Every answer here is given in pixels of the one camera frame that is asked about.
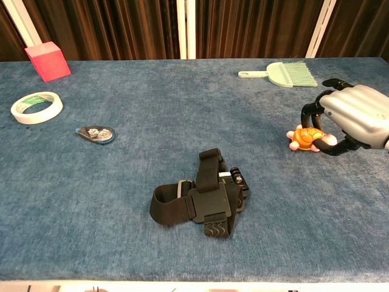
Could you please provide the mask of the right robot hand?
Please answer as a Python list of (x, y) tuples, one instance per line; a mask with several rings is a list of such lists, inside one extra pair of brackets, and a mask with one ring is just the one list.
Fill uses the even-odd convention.
[(317, 139), (314, 145), (331, 156), (360, 147), (388, 150), (388, 97), (368, 86), (351, 85), (337, 78), (325, 80), (323, 85), (334, 89), (322, 92), (315, 102), (303, 107), (301, 125), (321, 130), (321, 115), (325, 114), (345, 138), (335, 145)]

